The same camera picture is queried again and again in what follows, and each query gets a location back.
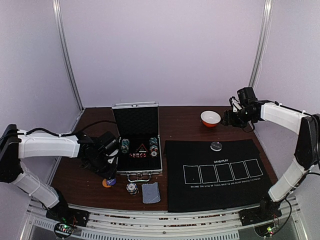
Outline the orange big blind button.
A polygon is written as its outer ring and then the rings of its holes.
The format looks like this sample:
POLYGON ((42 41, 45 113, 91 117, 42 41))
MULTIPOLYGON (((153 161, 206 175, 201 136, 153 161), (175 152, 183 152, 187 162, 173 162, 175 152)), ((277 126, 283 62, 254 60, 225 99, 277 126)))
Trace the orange big blind button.
POLYGON ((112 185, 109 184, 109 182, 108 182, 107 179, 104 179, 104 180, 102 181, 102 186, 103 186, 104 188, 110 188, 112 185))

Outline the clear acrylic dealer button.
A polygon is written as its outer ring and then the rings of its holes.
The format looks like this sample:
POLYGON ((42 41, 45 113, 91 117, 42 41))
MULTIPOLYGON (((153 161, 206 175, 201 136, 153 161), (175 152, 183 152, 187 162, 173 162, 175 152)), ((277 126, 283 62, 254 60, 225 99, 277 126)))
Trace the clear acrylic dealer button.
POLYGON ((211 144, 210 144, 210 149, 215 151, 215 152, 219 152, 222 150, 222 143, 219 142, 219 141, 213 141, 211 144))

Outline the purple small blind button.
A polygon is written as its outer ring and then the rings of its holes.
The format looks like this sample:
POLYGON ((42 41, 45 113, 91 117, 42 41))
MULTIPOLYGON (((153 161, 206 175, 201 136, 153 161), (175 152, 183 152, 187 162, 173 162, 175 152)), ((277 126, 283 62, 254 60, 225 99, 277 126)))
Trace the purple small blind button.
POLYGON ((106 185, 107 186, 114 186, 116 184, 116 179, 115 178, 112 178, 112 179, 107 179, 106 180, 106 185))

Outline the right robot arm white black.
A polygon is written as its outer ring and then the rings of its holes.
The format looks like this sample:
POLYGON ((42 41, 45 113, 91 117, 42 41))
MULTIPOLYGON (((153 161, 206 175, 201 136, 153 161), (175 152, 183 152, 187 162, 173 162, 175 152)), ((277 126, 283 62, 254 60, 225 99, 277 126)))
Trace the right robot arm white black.
POLYGON ((223 113, 221 123, 245 129, 261 122, 270 130, 258 128, 258 139, 277 167, 277 182, 253 210, 240 212, 243 219, 257 217, 266 221, 280 204, 297 190, 313 167, 320 163, 320 115, 294 109, 272 100, 261 100, 252 87, 244 87, 229 98, 231 108, 223 113))

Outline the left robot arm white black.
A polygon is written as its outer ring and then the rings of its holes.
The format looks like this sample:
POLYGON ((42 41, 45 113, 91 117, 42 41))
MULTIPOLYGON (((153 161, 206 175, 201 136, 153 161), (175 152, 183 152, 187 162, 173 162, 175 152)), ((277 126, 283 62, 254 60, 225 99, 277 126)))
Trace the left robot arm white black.
POLYGON ((29 131, 9 124, 0 138, 0 181, 13 184, 40 201, 61 222, 74 213, 63 194, 43 183, 22 162, 33 157, 68 157, 80 159, 84 166, 106 180, 113 179, 120 153, 118 139, 109 131, 90 137, 83 131, 54 133, 45 128, 29 131))

